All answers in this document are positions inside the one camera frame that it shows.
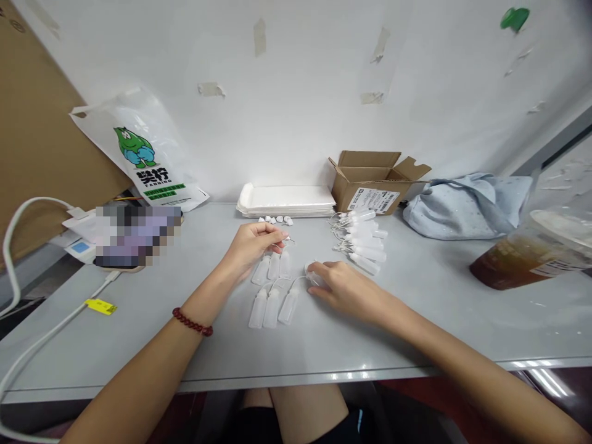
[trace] green clip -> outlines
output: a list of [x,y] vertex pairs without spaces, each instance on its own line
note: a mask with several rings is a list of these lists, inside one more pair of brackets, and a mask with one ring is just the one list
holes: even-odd
[[512,28],[515,33],[518,33],[520,29],[524,26],[524,23],[528,19],[530,15],[530,10],[526,8],[510,8],[504,14],[504,17],[501,19],[501,23],[499,26],[502,29]]

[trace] black shorts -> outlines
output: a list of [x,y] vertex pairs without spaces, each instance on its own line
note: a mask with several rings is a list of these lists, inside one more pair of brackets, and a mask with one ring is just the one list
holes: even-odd
[[[342,422],[311,444],[362,444],[360,437],[362,417],[362,410],[350,411]],[[249,407],[240,410],[226,428],[220,444],[239,442],[282,444],[276,411],[268,407]]]

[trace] shipping label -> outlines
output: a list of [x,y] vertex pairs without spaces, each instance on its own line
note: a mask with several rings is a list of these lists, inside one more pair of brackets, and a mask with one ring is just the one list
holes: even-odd
[[400,194],[376,188],[358,188],[347,209],[351,211],[356,208],[370,208],[376,214],[384,214]]

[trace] light blue fabric bag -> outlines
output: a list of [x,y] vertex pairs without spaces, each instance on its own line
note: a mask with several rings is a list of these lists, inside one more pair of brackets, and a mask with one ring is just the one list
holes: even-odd
[[518,227],[531,183],[531,177],[486,173],[435,179],[409,201],[403,218],[419,234],[434,239],[494,239]]

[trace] open cardboard box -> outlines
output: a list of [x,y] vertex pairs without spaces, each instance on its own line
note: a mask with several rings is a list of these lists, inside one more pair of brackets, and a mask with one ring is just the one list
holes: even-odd
[[368,207],[376,214],[389,215],[405,197],[414,183],[432,168],[415,165],[415,159],[407,157],[398,165],[400,152],[342,151],[339,163],[329,157],[335,172],[332,194],[338,212]]

